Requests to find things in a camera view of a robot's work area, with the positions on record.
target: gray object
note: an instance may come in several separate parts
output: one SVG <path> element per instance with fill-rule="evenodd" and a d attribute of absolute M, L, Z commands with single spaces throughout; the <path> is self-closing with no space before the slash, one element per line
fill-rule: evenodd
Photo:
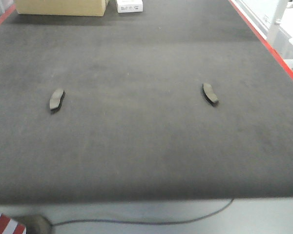
<path fill-rule="evenodd" d="M 51 234 L 50 221 L 41 215 L 19 216 L 13 219 L 26 227 L 26 234 Z"/>
<path fill-rule="evenodd" d="M 54 91 L 50 99 L 50 105 L 49 105 L 51 111 L 54 112 L 61 108 L 64 96 L 65 96 L 64 89 L 57 89 L 56 91 Z"/>
<path fill-rule="evenodd" d="M 213 88 L 208 83 L 203 83 L 202 85 L 203 95 L 206 100 L 212 105 L 216 106 L 219 103 L 217 95 L 214 93 Z"/>
<path fill-rule="evenodd" d="M 144 4 L 1 25 L 0 204 L 293 196 L 288 74 L 228 1 Z"/>

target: table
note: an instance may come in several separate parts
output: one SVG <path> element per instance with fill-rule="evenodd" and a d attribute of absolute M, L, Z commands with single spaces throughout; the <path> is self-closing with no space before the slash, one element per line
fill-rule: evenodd
<path fill-rule="evenodd" d="M 293 196 L 287 73 L 227 1 L 144 4 L 0 27 L 0 204 Z"/>

